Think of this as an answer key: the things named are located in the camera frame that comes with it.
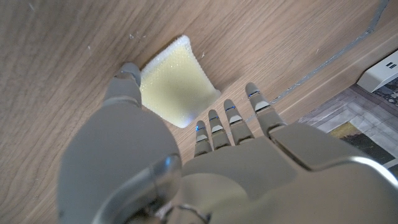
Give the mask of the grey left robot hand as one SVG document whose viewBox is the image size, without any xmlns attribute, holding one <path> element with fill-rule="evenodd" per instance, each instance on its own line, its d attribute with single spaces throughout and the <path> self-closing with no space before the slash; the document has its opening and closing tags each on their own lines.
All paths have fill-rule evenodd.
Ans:
<svg viewBox="0 0 398 224">
<path fill-rule="evenodd" d="M 246 94 L 263 135 L 231 100 L 227 136 L 210 111 L 182 162 L 166 125 L 141 107 L 141 74 L 125 63 L 64 152 L 60 223 L 396 223 L 397 179 L 354 146 L 286 124 L 255 84 Z"/>
</svg>

